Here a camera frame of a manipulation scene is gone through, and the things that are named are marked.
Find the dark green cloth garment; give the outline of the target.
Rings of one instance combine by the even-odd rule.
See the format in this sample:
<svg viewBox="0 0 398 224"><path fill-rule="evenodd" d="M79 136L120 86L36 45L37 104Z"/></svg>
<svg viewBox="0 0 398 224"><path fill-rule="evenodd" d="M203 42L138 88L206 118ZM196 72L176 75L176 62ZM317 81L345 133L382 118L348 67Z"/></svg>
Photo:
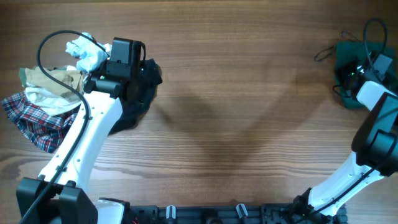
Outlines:
<svg viewBox="0 0 398 224"><path fill-rule="evenodd" d="M362 66L360 69L362 78L360 87L366 81L378 81L373 75L368 74L370 71L368 58L371 58L375 70L379 72L379 79L382 80L382 84L389 90L397 90L396 57L393 48L384 47L380 42L369 42L368 51L365 51L363 41L356 38L353 34L343 31L340 36L343 39L342 41L321 50L314 56L313 60L321 62L332 55L336 56L334 67L335 84L332 87L332 91L340 98L346 109L352 110L363 107L356 100L356 93L340 93L340 89L337 87L337 70L353 60L359 60L359 64Z"/></svg>

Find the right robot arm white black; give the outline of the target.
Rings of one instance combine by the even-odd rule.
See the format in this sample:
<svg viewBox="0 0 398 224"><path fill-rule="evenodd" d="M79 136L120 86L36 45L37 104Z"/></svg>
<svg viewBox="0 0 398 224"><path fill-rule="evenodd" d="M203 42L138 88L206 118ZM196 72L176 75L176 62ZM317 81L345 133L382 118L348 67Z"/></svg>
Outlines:
<svg viewBox="0 0 398 224"><path fill-rule="evenodd" d="M358 192L373 182L397 172L397 95L380 81L392 59L387 55L369 56L366 80L356 99L370 110L351 143L351 154L329 178L295 198L289 216L301 221L327 223Z"/></svg>

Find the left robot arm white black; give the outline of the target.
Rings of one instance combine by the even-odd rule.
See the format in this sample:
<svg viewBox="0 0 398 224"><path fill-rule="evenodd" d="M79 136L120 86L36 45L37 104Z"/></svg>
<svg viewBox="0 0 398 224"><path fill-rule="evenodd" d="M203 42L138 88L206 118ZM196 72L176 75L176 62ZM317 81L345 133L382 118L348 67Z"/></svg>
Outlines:
<svg viewBox="0 0 398 224"><path fill-rule="evenodd" d="M129 203L86 194L91 171L109 134L133 128L162 83L143 42L114 38L110 58L84 85L80 111L66 138L35 179L16 190L21 223L125 223Z"/></svg>

